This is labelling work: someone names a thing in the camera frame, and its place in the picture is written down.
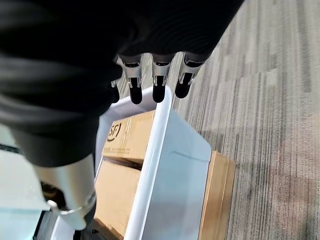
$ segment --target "white plastic bin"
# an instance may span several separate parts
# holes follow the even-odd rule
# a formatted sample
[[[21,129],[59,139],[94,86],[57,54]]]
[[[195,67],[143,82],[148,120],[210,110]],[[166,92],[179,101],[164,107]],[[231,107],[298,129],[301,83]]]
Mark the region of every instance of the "white plastic bin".
[[[126,97],[100,117],[96,170],[113,121],[156,109],[124,239],[197,240],[211,146],[171,108],[169,87],[159,104],[152,87],[142,95],[139,105]],[[51,240],[72,239],[68,228],[58,220]]]

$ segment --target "brown cardboard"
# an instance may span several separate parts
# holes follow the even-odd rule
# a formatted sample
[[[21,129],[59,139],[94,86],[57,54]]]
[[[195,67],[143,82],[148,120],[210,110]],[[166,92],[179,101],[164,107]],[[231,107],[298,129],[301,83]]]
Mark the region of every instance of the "brown cardboard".
[[[198,240],[224,240],[236,164],[213,151],[208,167]]]
[[[140,173],[139,170],[104,160],[96,178],[94,219],[119,240],[125,236]]]
[[[121,162],[144,162],[155,110],[114,121],[102,156]]]

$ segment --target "black fingertip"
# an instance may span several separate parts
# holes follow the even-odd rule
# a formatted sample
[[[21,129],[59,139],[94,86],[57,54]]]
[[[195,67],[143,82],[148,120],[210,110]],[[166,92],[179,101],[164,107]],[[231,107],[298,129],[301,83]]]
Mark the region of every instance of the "black fingertip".
[[[119,90],[118,90],[118,86],[117,85],[115,85],[115,87],[112,87],[112,93],[113,93],[112,103],[115,104],[120,99]]]
[[[156,103],[161,103],[165,98],[166,86],[153,85],[152,97]]]
[[[142,89],[141,87],[130,88],[130,98],[134,104],[139,104],[142,101]]]
[[[188,85],[187,82],[184,82],[183,84],[181,84],[179,81],[176,83],[175,86],[175,95],[179,98],[179,99],[184,99],[190,90],[190,86]]]

